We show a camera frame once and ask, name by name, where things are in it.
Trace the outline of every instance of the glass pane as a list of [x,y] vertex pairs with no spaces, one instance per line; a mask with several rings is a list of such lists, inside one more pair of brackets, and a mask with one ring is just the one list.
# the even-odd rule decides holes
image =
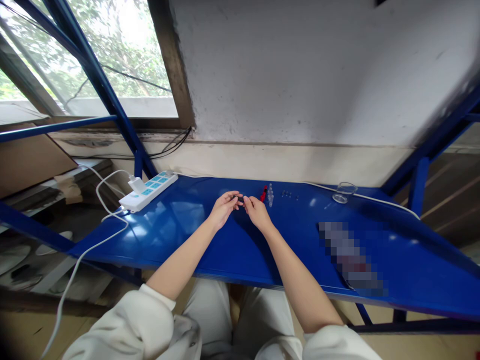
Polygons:
[[177,118],[147,0],[69,0],[69,4],[126,114]]
[[0,70],[0,125],[16,124],[44,119],[20,92],[15,84]]
[[[2,35],[60,108],[74,116],[108,115],[77,59],[40,29],[41,26],[15,2],[4,2],[11,9],[0,6],[0,17],[6,23]],[[48,14],[41,0],[33,2]]]

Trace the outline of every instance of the white sleeve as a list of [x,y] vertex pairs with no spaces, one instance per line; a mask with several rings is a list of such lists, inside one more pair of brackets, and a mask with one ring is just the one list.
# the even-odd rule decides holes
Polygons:
[[80,336],[63,360],[155,359],[169,347],[174,307],[175,301],[143,284]]
[[375,351],[347,326],[327,325],[315,334],[305,334],[303,360],[382,360]]

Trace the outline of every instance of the green foliage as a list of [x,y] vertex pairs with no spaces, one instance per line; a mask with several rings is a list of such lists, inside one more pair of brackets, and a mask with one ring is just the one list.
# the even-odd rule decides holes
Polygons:
[[[41,0],[33,2],[48,14]],[[7,1],[7,4],[16,10],[19,9],[11,0]],[[146,0],[69,0],[69,4],[101,64],[170,88]],[[126,9],[136,12],[136,15],[131,15],[131,19],[134,24],[140,24],[145,30],[138,32],[137,38],[132,36],[136,29],[131,25],[129,18],[126,18]],[[20,16],[9,13],[5,20],[63,97],[69,99],[74,96],[87,78],[77,59],[54,38]],[[104,68],[104,71],[119,97],[172,95],[107,68]],[[0,99],[17,96],[16,89],[12,86],[10,80],[0,74]],[[78,94],[79,98],[97,96],[90,82]]]

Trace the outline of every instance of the small glass vial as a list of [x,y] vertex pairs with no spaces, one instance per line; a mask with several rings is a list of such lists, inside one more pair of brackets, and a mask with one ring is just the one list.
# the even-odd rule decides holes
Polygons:
[[335,193],[332,195],[333,200],[340,204],[346,204],[349,198],[355,194],[358,187],[349,182],[341,182],[336,187]]

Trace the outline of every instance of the blue metal table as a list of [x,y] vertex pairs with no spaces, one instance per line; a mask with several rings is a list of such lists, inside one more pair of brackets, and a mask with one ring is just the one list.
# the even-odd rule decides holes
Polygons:
[[[123,215],[129,228],[85,258],[155,269],[207,218],[221,194],[238,190],[260,197],[267,184],[180,176],[142,211]],[[308,184],[272,182],[272,187],[273,206],[267,209],[273,223],[331,298],[480,320],[479,267],[411,214],[359,197],[339,204],[331,191]],[[283,191],[291,196],[282,196]],[[392,201],[377,188],[360,188],[358,193]],[[332,233],[319,233],[318,223],[334,223],[334,235],[343,239],[343,248],[365,256],[363,263],[378,280],[380,293],[348,286],[336,270],[338,256],[326,246],[325,234]],[[109,218],[69,253],[78,257],[123,226]],[[234,211],[216,234],[195,274],[265,288],[282,286],[269,247],[244,209]],[[356,265],[350,277],[355,274],[365,276],[365,265]]]

